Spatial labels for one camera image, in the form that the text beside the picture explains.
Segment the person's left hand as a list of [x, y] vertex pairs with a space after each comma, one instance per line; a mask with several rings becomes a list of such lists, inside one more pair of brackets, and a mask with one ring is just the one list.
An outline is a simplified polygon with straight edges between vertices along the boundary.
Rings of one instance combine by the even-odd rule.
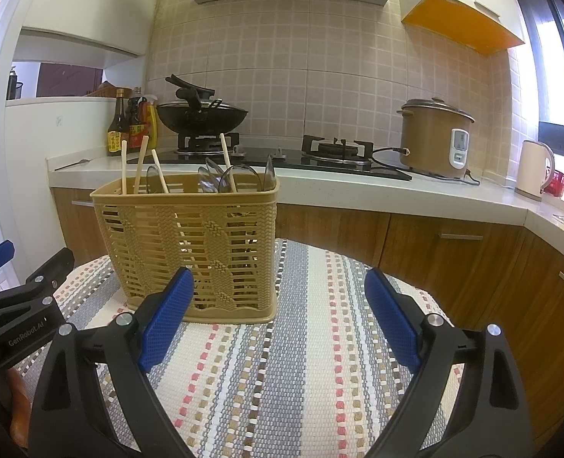
[[11, 391], [10, 435], [19, 448], [29, 447], [29, 421], [32, 403], [20, 373], [11, 368], [6, 372], [6, 382]]

